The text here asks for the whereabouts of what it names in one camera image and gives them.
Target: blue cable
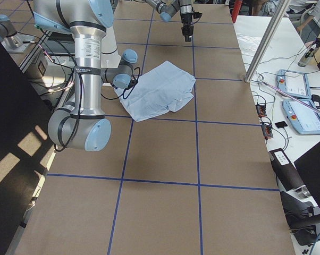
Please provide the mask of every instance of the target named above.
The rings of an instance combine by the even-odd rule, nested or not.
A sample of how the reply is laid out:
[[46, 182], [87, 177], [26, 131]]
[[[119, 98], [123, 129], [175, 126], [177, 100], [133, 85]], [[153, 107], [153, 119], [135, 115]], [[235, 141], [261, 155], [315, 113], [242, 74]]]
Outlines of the blue cable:
[[315, 245], [316, 245], [316, 243], [317, 243], [317, 241], [318, 241], [319, 236], [320, 236], [320, 233], [316, 236], [315, 242], [314, 242], [313, 246], [311, 247], [311, 250], [310, 250], [309, 255], [312, 254], [312, 252], [313, 252], [313, 250], [314, 250], [314, 247], [315, 247]]

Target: folded cloth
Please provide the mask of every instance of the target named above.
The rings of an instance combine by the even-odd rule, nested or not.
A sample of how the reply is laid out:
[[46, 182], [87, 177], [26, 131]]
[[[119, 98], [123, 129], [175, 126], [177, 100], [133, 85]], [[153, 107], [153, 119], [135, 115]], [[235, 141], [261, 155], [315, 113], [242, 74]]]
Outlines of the folded cloth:
[[[129, 97], [120, 97], [120, 102], [135, 121], [147, 120], [180, 110], [193, 98], [195, 82], [194, 76], [166, 61], [140, 76]], [[115, 93], [121, 95], [123, 89], [115, 89]]]

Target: red tube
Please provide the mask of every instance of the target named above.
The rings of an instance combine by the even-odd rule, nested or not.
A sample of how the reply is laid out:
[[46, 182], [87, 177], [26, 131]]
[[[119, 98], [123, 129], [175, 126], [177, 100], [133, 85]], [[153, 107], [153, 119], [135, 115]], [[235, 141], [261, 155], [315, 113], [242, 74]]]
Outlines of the red tube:
[[236, 0], [236, 2], [234, 3], [234, 8], [232, 11], [232, 22], [235, 23], [239, 14], [239, 11], [241, 9], [241, 5], [242, 5], [243, 1], [242, 0]]

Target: black monitor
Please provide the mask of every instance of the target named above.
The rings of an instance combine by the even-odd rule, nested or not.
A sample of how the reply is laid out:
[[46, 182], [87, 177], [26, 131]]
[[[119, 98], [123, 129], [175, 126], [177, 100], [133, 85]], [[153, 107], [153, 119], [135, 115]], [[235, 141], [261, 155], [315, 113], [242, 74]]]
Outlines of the black monitor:
[[320, 207], [320, 142], [298, 158], [294, 165]]

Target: brown table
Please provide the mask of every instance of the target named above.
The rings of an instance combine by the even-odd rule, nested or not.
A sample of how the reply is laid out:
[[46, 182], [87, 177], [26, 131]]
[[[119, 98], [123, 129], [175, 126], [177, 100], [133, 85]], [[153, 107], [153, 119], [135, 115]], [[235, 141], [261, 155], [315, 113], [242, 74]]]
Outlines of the brown table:
[[178, 14], [119, 3], [120, 53], [137, 51], [143, 73], [168, 60], [193, 74], [195, 98], [138, 123], [103, 100], [108, 146], [56, 155], [16, 255], [294, 254], [229, 9], [195, 9], [187, 43]]

